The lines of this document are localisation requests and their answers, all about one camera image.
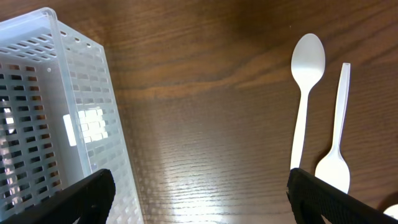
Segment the white plastic spoon near arm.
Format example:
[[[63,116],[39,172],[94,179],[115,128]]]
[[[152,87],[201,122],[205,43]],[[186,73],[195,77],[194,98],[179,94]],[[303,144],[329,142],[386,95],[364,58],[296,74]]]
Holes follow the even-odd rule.
[[[391,205],[390,207],[386,208],[383,214],[398,220],[398,204]]]

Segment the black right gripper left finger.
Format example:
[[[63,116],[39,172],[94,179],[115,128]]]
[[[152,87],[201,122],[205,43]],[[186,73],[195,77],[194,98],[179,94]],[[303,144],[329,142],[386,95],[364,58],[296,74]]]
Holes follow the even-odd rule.
[[[109,169],[100,169],[43,203],[12,215],[1,224],[100,223],[111,210],[116,185]]]

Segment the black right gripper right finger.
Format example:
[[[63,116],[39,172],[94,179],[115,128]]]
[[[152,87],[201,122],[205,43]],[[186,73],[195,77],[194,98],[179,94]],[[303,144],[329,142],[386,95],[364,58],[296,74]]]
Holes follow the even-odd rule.
[[[290,171],[287,197],[297,224],[397,224],[383,214],[300,168]]]

